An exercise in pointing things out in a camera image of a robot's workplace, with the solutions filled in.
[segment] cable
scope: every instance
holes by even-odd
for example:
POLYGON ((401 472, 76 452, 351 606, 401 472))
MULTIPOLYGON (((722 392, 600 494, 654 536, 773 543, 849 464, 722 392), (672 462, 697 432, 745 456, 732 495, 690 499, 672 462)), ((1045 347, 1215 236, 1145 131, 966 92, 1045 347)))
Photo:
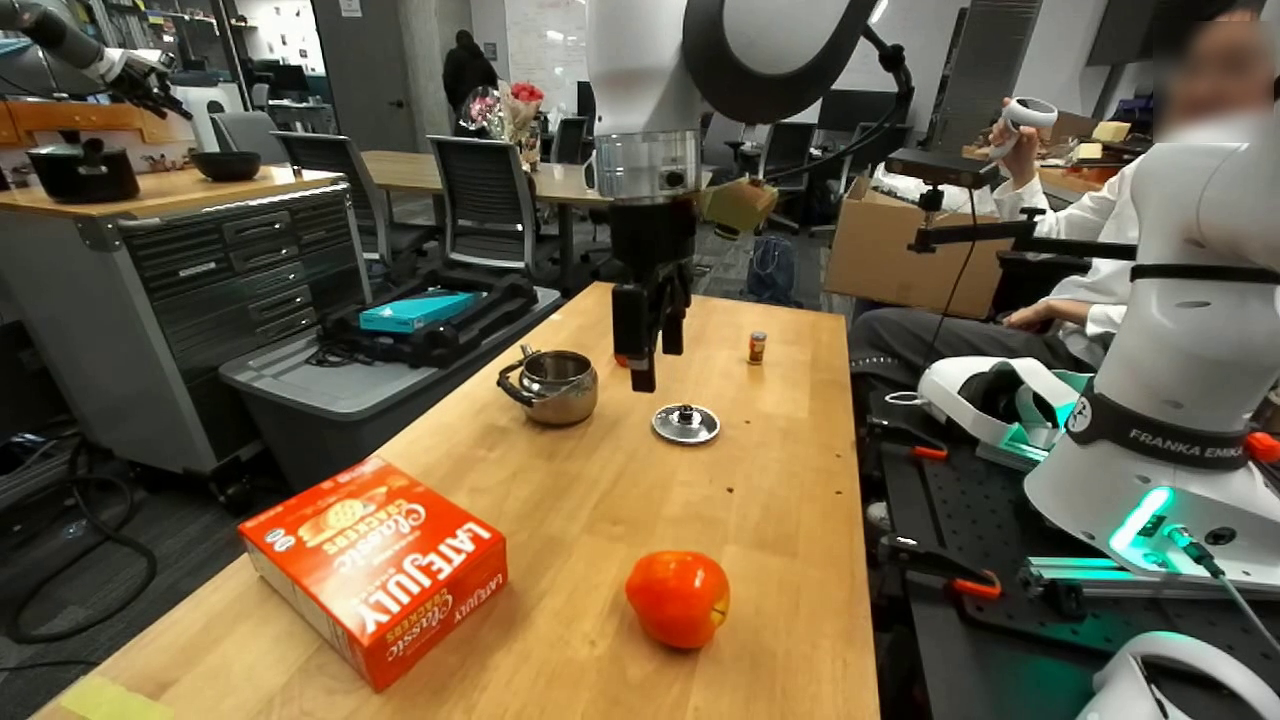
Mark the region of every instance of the cable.
POLYGON ((809 173, 817 173, 817 168, 827 168, 827 164, 836 164, 836 159, 844 159, 844 155, 851 155, 851 152, 858 152, 858 149, 872 149, 880 135, 892 131, 892 122, 897 122, 897 117, 884 117, 884 122, 872 126, 872 127, 856 127, 856 135, 851 135, 844 149, 836 149, 836 152, 827 152, 827 155, 821 155, 821 159, 797 164, 797 168, 773 168, 773 173, 761 177, 761 179, 784 184, 784 179, 801 179, 801 177, 809 177, 809 173))
POLYGON ((1254 617, 1254 610, 1241 597, 1241 589, 1233 579, 1221 577, 1221 586, 1229 589, 1229 597, 1241 606, 1241 612, 1247 617, 1247 625, 1271 646, 1271 654, 1280 658, 1280 639, 1271 638, 1271 627, 1254 617))
POLYGON ((1254 610, 1241 597, 1241 589, 1229 579, 1229 572, 1215 565, 1210 550, 1201 543, 1191 533, 1171 533, 1180 553, 1201 565, 1210 579, 1223 586, 1223 593, 1234 602, 1234 610, 1247 617, 1247 625, 1266 639, 1266 649, 1280 658, 1280 639, 1271 627, 1254 617, 1254 610))
POLYGON ((72 456, 67 456, 67 482, 72 482, 72 495, 76 495, 86 528, 93 528, 98 539, 86 543, 86 550, 78 550, 78 553, 67 558, 62 565, 54 565, 48 577, 38 577, 38 579, 12 606, 12 612, 3 617, 3 631, 6 631, 14 646, 54 646, 54 639, 78 638, 78 631, 112 619, 114 612, 123 612, 123 610, 126 610, 136 597, 144 597, 144 589, 153 589, 153 579, 154 579, 154 568, 161 568, 154 553, 144 550, 144 543, 131 539, 131 536, 120 536, 120 528, 136 518, 136 504, 131 504, 126 483, 114 482, 114 478, 108 478, 108 482, 126 495, 126 512, 114 522, 114 528, 108 528, 108 523, 96 518, 86 494, 78 489, 78 483, 96 483, 96 482, 98 482, 98 478, 78 472, 83 449, 86 449, 83 440, 72 449, 72 456), (96 612, 96 617, 86 617, 86 619, 78 619, 78 625, 67 625, 67 627, 54 627, 54 631, 30 631, 30 627, 25 627, 25 617, 27 617, 27 610, 44 597, 44 589, 52 589, 67 568, 76 568, 78 559, 86 559, 86 558, 93 558, 96 550, 104 550, 104 543, 120 543, 120 550, 136 553, 136 558, 144 559, 144 579, 141 579, 136 589, 126 589, 114 606, 108 606, 104 612, 96 612))
POLYGON ((52 668, 93 668, 96 659, 30 659, 30 664, 0 664, 0 673, 52 673, 52 668))
POLYGON ((924 361, 929 361, 929 366, 937 361, 930 347, 937 347, 937 339, 943 337, 946 307, 954 305, 954 291, 960 291, 960 279, 963 279, 963 273, 966 273, 973 254, 976 254, 976 239, 966 245, 963 261, 960 261, 960 270, 954 270, 954 278, 950 278, 946 300, 943 300, 943 307, 937 311, 930 337, 929 337, 929 344, 924 344, 924 361))

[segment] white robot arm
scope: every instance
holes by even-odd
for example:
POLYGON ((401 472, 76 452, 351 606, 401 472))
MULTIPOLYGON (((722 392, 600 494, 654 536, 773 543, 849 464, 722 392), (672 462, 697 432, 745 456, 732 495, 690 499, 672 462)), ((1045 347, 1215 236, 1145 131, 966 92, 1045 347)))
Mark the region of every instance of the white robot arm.
POLYGON ((912 100, 904 53, 872 33, 884 0, 797 0, 777 24, 777 0, 595 0, 590 83, 605 131, 686 131, 698 110, 738 126, 777 126, 810 110, 851 62, 877 43, 897 76, 898 110, 912 100))
POLYGON ((1280 589, 1280 495, 1243 432, 1280 380, 1280 143, 1154 143, 1127 318, 1027 499, 1131 572, 1280 589))

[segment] wooden tabletop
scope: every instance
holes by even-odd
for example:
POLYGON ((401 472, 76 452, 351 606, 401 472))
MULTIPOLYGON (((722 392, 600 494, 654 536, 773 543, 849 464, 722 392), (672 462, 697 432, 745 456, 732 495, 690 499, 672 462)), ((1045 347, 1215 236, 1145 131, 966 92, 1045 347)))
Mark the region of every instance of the wooden tabletop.
POLYGON ((1048 197, 1058 197, 1058 199, 1076 203, 1078 197, 1105 187, 1106 177, 1040 164, 1040 184, 1045 184, 1048 197))
POLYGON ((589 423, 532 427, 496 388, 513 347, 379 449, 513 539, 513 589, 382 695, 237 559, 38 717, 880 717, 844 318, 697 300, 652 398, 609 330, 590 283, 525 339, 590 357, 589 423), (769 334, 765 366, 746 334, 769 334), (676 402, 722 437, 654 440, 676 402), (726 568, 726 625, 697 658, 647 646, 619 597, 647 550, 726 568))
POLYGON ((147 173, 141 177, 141 197, 120 203, 61 203, 38 187, 0 194, 0 212, 38 212, 38 216, 72 216, 72 222, 104 222, 104 216, 175 216, 217 203, 241 203, 259 197, 285 197, 305 187, 338 184, 338 173, 305 173, 265 164, 256 179, 243 184, 213 184, 197 168, 183 173, 147 173))
MULTIPOLYGON (((441 197, 441 168, 430 152, 360 152, 370 184, 392 194, 441 197)), ((545 203, 609 203, 583 177, 583 164, 538 164, 537 199, 545 203)))

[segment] red tomato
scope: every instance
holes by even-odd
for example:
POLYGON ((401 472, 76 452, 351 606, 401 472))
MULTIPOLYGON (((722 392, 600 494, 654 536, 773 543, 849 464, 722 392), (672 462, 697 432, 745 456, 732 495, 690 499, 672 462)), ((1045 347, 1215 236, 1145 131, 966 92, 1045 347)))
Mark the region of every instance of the red tomato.
POLYGON ((697 654, 726 619, 726 577, 703 553, 647 553, 627 577, 627 606, 647 639, 697 654))

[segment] box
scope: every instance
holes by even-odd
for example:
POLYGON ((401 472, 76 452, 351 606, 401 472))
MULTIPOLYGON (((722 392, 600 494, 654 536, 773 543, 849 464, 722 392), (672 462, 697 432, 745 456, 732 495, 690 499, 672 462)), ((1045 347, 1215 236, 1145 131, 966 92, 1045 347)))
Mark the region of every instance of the box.
MULTIPOLYGON (((1000 254, 1010 239, 943 245, 921 258, 906 248, 921 225, 916 203, 868 187, 849 194, 823 291, 982 320, 1000 283, 1000 254)), ((939 212, 930 225, 973 225, 973 216, 939 212)))
POLYGON ((382 462, 241 523, 259 577, 379 691, 509 586, 509 539, 382 462))

